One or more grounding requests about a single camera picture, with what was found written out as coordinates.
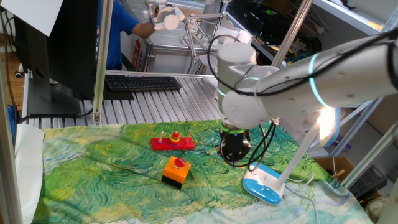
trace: white wall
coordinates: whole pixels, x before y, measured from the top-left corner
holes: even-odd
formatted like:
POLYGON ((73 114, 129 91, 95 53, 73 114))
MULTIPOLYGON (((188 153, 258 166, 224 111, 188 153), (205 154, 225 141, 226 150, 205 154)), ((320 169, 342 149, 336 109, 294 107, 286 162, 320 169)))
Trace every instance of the white wall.
POLYGON ((397 0, 349 0, 355 7, 370 16, 386 23, 398 6, 397 0))

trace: person's arm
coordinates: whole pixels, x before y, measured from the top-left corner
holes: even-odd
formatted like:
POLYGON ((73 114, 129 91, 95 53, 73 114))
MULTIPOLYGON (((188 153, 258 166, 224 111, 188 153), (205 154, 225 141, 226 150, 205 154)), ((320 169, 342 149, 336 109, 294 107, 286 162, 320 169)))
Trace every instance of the person's arm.
POLYGON ((147 39, 155 32, 155 29, 150 22, 146 22, 144 24, 137 24, 132 32, 143 39, 147 39))
POLYGON ((114 1, 113 4, 114 7, 116 7, 116 13, 118 14, 120 31, 126 32, 127 35, 134 33, 143 39, 147 39, 155 32, 155 29, 150 22, 141 24, 126 10, 124 10, 123 6, 118 1, 114 1))

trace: blue shirt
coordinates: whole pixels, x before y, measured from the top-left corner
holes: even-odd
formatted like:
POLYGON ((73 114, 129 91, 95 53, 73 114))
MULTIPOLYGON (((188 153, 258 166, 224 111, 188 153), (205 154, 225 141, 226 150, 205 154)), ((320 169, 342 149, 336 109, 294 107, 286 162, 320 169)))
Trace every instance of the blue shirt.
MULTIPOLYGON (((98 23, 100 23, 102 0, 99 0, 98 4, 98 23)), ((108 60, 106 61, 106 69, 122 69, 120 33, 124 31, 127 35, 132 34, 131 31, 138 23, 139 21, 126 12, 119 1, 113 1, 111 32, 109 33, 108 60)))

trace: white cable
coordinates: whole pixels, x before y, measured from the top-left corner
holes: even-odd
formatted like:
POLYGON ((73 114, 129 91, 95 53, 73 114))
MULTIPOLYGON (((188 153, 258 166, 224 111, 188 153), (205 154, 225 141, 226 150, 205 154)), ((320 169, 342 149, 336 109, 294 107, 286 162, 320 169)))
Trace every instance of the white cable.
POLYGON ((334 174, 333 174, 333 175, 336 175, 336 174, 337 174, 337 172, 336 172, 336 166, 335 166, 335 157, 334 157, 334 156, 332 156, 331 158, 333 159, 333 172, 334 172, 334 174))
POLYGON ((298 188, 297 190, 295 190, 295 191, 293 191, 293 192, 290 192, 290 193, 287 193, 287 194, 284 194, 284 195, 290 195, 290 194, 292 194, 292 193, 298 192, 299 190, 302 190, 304 187, 306 187, 308 184, 311 183, 311 181, 315 178, 315 174, 314 174, 313 172, 308 173, 308 174, 304 177, 304 179, 302 179, 302 180, 293 180, 293 179, 288 178, 288 180, 290 180, 290 181, 293 181, 293 182, 296 182, 296 183, 300 183, 300 182, 303 182, 305 179, 307 179, 307 177, 308 177, 310 174, 312 174, 312 177, 310 178, 310 180, 309 180, 307 183, 305 183, 303 186, 301 186, 301 187, 298 188))
POLYGON ((307 197, 307 196, 305 196, 305 195, 302 195, 302 194, 300 194, 300 193, 294 192, 294 191, 293 191, 290 187, 288 187, 288 186, 285 186, 285 187, 286 187, 287 190, 293 192, 295 195, 297 195, 297 196, 299 196, 299 197, 302 197, 302 198, 305 198, 305 199, 309 200, 309 201, 312 203, 313 209, 315 210, 315 216, 317 217, 317 221, 318 221, 319 224, 321 224, 321 221, 319 220, 319 216, 318 216, 317 206, 315 205, 315 202, 312 200, 312 198, 307 197))

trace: red block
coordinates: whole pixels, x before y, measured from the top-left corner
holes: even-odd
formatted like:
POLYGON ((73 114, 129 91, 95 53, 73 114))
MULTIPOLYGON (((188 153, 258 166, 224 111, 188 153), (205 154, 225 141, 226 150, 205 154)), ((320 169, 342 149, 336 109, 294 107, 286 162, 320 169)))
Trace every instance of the red block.
POLYGON ((169 138, 163 138, 161 143, 159 143, 159 138, 152 138, 150 139, 150 143, 152 143, 154 151, 194 149, 195 144, 192 138, 189 138, 188 142, 186 140, 187 137, 181 137, 180 142, 177 145, 173 145, 169 143, 169 138))

